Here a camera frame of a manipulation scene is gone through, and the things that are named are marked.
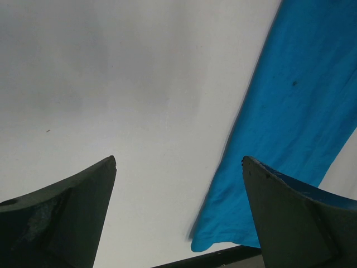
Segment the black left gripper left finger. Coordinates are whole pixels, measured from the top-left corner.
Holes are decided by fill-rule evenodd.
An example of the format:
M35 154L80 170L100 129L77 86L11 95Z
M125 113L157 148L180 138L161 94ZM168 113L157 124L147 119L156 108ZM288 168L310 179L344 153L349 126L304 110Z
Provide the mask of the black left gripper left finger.
M1 203L1 267L93 267L116 177L109 156Z

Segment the blue t shirt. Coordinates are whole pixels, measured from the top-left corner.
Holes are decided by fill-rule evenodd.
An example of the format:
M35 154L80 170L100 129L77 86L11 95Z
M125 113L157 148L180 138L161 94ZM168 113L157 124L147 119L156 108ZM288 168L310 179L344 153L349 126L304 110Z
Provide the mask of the blue t shirt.
M283 1L204 205L191 250L258 247L241 161L319 186L356 129L356 2Z

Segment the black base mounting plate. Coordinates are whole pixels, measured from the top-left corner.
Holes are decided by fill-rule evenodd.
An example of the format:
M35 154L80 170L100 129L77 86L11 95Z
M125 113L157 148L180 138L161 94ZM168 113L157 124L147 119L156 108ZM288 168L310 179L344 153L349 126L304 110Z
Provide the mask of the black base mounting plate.
M171 262L155 268L179 268L179 267L222 267L235 262L244 261L262 254L260 248L248 246L235 246L225 250L207 253L204 255Z

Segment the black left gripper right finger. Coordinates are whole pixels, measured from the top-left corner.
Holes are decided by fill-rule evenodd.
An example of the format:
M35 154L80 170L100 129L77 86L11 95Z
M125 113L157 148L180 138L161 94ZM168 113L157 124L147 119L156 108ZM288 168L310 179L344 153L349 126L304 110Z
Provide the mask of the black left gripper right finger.
M266 267L356 267L356 201L242 160Z

